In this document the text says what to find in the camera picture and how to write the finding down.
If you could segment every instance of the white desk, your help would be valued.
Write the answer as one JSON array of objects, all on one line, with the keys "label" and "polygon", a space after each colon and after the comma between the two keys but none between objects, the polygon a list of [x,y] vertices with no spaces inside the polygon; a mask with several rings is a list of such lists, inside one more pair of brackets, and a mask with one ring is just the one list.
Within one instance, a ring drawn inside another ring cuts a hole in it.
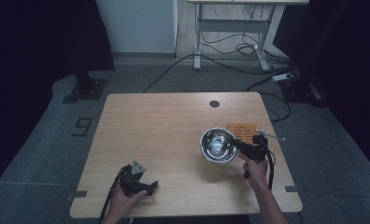
[{"label": "white desk", "polygon": [[[230,32],[230,33],[260,33],[261,39],[258,46],[255,46],[255,52],[258,56],[261,67],[264,71],[269,70],[266,57],[263,53],[263,45],[272,22],[273,13],[276,5],[305,5],[308,0],[188,0],[189,3],[195,3],[197,6],[196,23],[196,44],[194,48],[194,69],[201,67],[200,54],[201,43],[200,34],[202,32]],[[219,5],[271,5],[265,21],[257,20],[222,20],[222,19],[204,19],[203,4]]]}]

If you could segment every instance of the orange pad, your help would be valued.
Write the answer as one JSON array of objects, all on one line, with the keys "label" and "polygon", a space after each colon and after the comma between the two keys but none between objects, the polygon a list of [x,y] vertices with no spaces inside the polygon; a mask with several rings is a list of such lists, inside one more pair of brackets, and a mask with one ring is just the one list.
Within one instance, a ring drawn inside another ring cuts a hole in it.
[{"label": "orange pad", "polygon": [[248,144],[252,144],[252,136],[258,134],[256,124],[228,123],[226,129],[234,134],[235,138]]}]

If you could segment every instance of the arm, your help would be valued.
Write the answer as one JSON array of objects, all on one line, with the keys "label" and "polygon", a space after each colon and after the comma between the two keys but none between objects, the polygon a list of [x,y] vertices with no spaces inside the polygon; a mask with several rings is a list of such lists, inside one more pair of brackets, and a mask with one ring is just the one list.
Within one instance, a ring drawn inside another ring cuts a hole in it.
[{"label": "arm", "polygon": [[108,213],[101,223],[102,224],[118,223],[130,212],[130,209],[133,207],[133,205],[135,205],[139,200],[144,198],[146,194],[147,191],[142,190],[137,194],[133,195],[131,198],[128,198],[127,196],[124,195],[121,187],[117,185],[113,191],[109,203]]},{"label": "arm", "polygon": [[257,163],[241,152],[239,158],[245,161],[243,170],[249,171],[249,185],[254,189],[265,223],[288,223],[267,186],[267,160]]}]

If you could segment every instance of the black curtain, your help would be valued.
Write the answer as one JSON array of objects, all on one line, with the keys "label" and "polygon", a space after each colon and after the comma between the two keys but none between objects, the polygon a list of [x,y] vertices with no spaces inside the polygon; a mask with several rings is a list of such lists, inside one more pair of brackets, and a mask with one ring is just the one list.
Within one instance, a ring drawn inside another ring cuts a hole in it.
[{"label": "black curtain", "polygon": [[114,70],[94,0],[0,0],[0,175],[49,105],[52,84]]},{"label": "black curtain", "polygon": [[370,1],[311,1],[293,58],[370,160]]}]

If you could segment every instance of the black stand base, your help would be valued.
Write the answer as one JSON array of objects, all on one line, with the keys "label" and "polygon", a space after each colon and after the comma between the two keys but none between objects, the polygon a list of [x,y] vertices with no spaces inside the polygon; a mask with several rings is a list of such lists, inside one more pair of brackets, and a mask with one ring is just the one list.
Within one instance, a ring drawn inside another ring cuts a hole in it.
[{"label": "black stand base", "polygon": [[278,85],[287,102],[312,104],[315,107],[327,106],[313,81],[308,84],[307,90],[302,92],[298,91],[299,88],[297,88],[298,83],[296,81],[279,81]]},{"label": "black stand base", "polygon": [[76,104],[78,100],[100,100],[106,84],[106,79],[92,79],[92,89],[90,91],[81,91],[79,83],[77,83],[71,94],[66,95],[62,103]]}]

